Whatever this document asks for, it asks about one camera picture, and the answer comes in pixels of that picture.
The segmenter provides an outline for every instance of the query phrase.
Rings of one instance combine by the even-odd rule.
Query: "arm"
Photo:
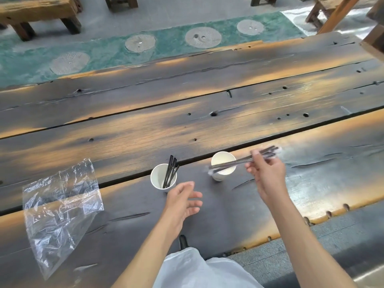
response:
[[[252,155],[253,162],[245,167],[255,176],[258,192],[276,222],[301,288],[356,288],[291,201],[285,184],[285,165],[279,159],[265,161],[257,150]]]
[[[152,288],[172,242],[183,227],[184,219],[198,213],[203,204],[200,200],[188,200],[203,197],[203,194],[193,190],[194,186],[194,182],[186,182],[169,191],[159,221],[112,288]]]

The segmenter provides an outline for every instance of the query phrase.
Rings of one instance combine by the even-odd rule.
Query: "person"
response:
[[[264,160],[258,150],[251,153],[253,161],[245,167],[255,177],[257,190],[271,211],[300,287],[355,288],[354,281],[321,246],[291,201],[285,165],[278,158]],[[238,263],[227,258],[204,261],[192,247],[166,257],[185,218],[202,207],[202,197],[194,191],[194,182],[181,183],[168,193],[159,221],[113,288],[262,287]]]

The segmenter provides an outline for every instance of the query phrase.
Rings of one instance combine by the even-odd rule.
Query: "left hand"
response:
[[[172,241],[179,236],[185,218],[198,213],[203,205],[201,200],[189,200],[203,197],[201,192],[194,191],[194,187],[195,182],[185,182],[168,192],[166,206],[159,222],[163,222],[169,228]]]

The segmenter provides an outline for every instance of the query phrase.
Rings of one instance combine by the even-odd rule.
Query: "hand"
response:
[[[247,172],[255,176],[260,197],[268,208],[278,199],[289,199],[285,184],[285,165],[278,159],[265,160],[258,149],[251,151],[253,162],[245,164]]]
[[[165,222],[169,228],[172,241],[175,240],[183,227],[184,219],[198,213],[203,202],[189,200],[190,198],[202,198],[201,192],[194,191],[195,182],[178,184],[167,195],[166,206],[160,217],[160,222]]]

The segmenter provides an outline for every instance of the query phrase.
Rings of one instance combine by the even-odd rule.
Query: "dark wooden tabletop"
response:
[[[206,174],[217,151],[281,146],[291,198],[310,223],[384,198],[384,64],[339,33],[248,43],[0,92],[2,287],[109,287],[159,218],[149,174],[169,155],[204,194],[182,233],[204,258],[279,237],[252,177]],[[21,187],[93,161],[105,211],[44,281]],[[177,242],[170,252],[179,249]]]

